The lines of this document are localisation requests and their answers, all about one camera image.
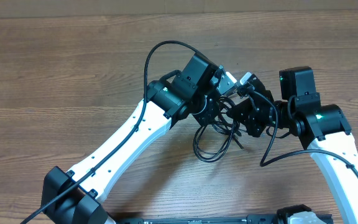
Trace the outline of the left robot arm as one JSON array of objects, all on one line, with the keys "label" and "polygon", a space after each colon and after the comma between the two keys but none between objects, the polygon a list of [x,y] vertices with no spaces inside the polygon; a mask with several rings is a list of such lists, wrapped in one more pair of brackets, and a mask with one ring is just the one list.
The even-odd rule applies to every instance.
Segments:
[{"label": "left robot arm", "polygon": [[54,167],[45,176],[43,213],[54,223],[114,223],[102,204],[124,171],[188,115],[208,124],[218,114],[218,99],[236,83],[223,66],[199,53],[183,70],[150,82],[145,99],[97,150],[66,172]]}]

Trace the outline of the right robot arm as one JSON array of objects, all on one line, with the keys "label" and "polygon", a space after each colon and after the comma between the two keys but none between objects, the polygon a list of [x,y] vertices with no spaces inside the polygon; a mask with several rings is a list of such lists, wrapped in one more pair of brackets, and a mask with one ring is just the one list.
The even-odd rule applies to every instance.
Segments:
[{"label": "right robot arm", "polygon": [[[282,99],[272,94],[253,73],[237,83],[237,94],[245,100],[233,107],[230,117],[246,127],[248,135],[262,133],[271,140],[260,166],[282,159],[309,154],[322,172],[337,203],[344,223],[358,223],[358,152],[352,128],[338,105],[323,106],[310,67],[294,67],[279,72]],[[277,131],[283,137],[298,137],[302,148],[268,159]]]}]

